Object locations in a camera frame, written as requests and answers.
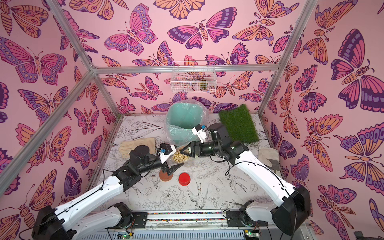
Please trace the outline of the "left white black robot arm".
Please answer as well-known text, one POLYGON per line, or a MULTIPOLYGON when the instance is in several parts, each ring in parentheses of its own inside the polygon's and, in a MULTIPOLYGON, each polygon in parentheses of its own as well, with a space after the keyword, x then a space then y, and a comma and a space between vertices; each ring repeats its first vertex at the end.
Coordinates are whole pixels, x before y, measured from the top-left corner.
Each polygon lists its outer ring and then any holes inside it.
POLYGON ((161 144, 156 154, 148 146, 140 145, 130 152, 129 159, 101 184, 81 196, 56 208, 39 211, 32 228, 34 240, 79 240, 102 228, 132 223, 132 212, 125 204, 99 214, 91 212, 104 202, 127 191, 142 179, 143 173, 160 169, 171 176, 182 164, 168 166, 167 159, 176 153, 174 145, 161 144))

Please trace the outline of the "brown jar lid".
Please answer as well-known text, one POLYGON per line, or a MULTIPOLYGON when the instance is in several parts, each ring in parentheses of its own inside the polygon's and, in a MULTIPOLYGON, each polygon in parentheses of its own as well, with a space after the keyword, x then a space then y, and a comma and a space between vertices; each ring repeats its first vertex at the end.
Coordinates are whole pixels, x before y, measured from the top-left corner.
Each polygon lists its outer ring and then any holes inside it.
POLYGON ((163 173, 162 171, 159 172, 159 178, 163 182, 168 182, 173 178, 173 174, 168 175, 167 173, 163 173))

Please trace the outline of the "red jar lid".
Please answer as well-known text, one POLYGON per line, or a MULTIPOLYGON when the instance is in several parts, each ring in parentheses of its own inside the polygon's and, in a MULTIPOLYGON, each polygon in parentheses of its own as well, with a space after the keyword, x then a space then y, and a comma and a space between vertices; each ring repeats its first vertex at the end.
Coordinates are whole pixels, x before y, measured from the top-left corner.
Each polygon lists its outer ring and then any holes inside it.
POLYGON ((181 186, 187 186, 191 182, 191 177, 188 173, 181 173, 179 175, 178 181, 181 186))

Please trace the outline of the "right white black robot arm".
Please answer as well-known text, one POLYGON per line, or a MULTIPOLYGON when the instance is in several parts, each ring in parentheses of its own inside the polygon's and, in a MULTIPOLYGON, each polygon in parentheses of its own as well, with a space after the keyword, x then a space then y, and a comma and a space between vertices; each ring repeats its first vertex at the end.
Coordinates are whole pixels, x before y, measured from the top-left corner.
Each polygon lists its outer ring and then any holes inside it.
POLYGON ((180 153, 191 158, 217 156, 237 167, 256 182, 272 199, 268 207, 249 200, 240 208, 240 219, 244 225, 257 221, 275 224, 282 233, 293 236, 311 212, 310 193, 305 187, 295 187, 266 167, 240 141, 231 139, 221 123, 209 127, 196 125, 192 133, 199 138, 184 146, 180 153))

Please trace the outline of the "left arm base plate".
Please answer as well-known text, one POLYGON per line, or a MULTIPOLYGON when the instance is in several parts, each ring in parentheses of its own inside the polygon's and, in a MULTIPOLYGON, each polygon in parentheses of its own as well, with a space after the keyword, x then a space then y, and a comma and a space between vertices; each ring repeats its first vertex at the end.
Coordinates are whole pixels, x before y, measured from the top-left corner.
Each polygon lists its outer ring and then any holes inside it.
POLYGON ((136 212, 122 216, 118 226, 120 228, 144 229, 148 218, 147 212, 136 212))

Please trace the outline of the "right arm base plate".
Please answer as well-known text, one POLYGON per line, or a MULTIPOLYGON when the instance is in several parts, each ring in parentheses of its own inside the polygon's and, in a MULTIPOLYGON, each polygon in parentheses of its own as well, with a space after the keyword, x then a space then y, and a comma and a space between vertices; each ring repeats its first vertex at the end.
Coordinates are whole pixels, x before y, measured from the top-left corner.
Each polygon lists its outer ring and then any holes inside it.
POLYGON ((223 217, 227 220, 228 227, 268 227, 269 224, 266 222, 266 217, 263 215, 254 215, 250 217, 245 211, 240 210, 223 210, 223 217))

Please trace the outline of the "red lid peanut jar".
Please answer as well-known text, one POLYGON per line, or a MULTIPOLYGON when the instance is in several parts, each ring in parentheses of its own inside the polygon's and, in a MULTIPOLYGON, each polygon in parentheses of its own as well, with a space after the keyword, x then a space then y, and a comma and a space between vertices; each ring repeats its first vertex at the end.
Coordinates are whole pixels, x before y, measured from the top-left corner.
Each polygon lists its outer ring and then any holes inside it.
POLYGON ((186 166, 192 166, 196 160, 198 160, 199 158, 192 158, 192 157, 189 157, 188 159, 186 159, 184 161, 185 165, 186 166))

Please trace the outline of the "green lid peanut jar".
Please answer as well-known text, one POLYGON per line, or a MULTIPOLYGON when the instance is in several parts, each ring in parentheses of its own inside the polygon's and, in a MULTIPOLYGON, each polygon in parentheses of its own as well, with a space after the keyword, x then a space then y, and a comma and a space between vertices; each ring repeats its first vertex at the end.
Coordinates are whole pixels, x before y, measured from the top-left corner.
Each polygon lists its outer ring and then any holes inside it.
POLYGON ((171 160, 177 164, 185 163, 189 159, 190 157, 182 154, 180 150, 177 150, 171 157, 171 160))

